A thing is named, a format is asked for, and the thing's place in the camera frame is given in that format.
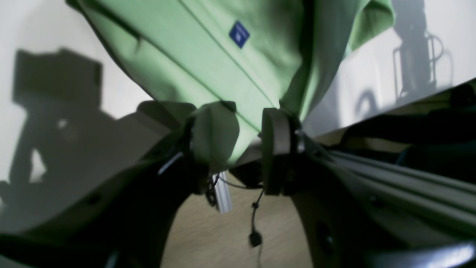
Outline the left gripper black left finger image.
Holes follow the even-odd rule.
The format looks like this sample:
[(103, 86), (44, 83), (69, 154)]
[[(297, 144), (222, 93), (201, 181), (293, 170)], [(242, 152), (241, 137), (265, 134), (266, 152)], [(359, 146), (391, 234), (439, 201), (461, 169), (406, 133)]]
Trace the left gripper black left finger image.
[(192, 194), (211, 206), (214, 140), (233, 149), (235, 113), (194, 112), (184, 127), (52, 219), (1, 234), (1, 255), (35, 268), (158, 268), (176, 213)]

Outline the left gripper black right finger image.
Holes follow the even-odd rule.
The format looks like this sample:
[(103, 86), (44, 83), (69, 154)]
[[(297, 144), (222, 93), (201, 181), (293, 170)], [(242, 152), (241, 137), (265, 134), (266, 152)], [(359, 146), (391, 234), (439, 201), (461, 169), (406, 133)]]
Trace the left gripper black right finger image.
[(475, 234), (398, 207), (332, 163), (298, 118), (262, 114), (264, 193), (290, 196), (315, 268), (474, 268)]

